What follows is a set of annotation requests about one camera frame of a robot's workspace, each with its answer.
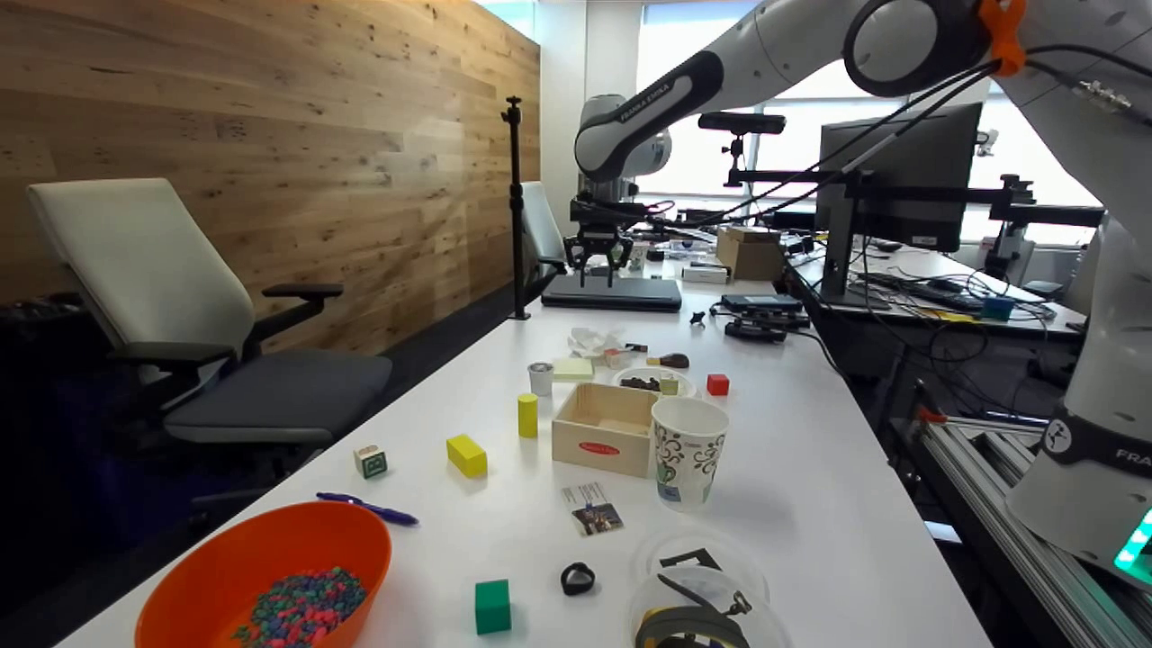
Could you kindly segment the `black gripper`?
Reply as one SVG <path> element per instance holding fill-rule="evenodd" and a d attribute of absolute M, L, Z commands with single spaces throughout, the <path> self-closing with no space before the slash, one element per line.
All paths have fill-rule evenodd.
<path fill-rule="evenodd" d="M 605 256 L 605 285 L 619 285 L 619 265 L 629 259 L 629 241 L 624 234 L 627 209 L 619 202 L 599 202 L 591 193 L 577 193 L 567 202 L 567 221 L 577 222 L 577 234 L 566 241 L 567 265 L 581 271 L 581 289 L 591 285 L 591 259 Z"/>

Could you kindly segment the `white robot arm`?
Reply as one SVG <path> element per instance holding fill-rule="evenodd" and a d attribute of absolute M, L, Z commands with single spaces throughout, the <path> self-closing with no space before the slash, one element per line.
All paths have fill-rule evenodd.
<path fill-rule="evenodd" d="M 1101 207 L 1088 339 L 1043 445 L 1009 492 L 1041 540 L 1142 587 L 1152 544 L 1152 0 L 761 0 L 722 35 L 581 120 L 591 186 L 661 166 L 667 131 L 769 101 L 811 73 L 902 109 L 824 139 L 827 216 L 963 199 L 979 89 L 1001 87 Z"/>

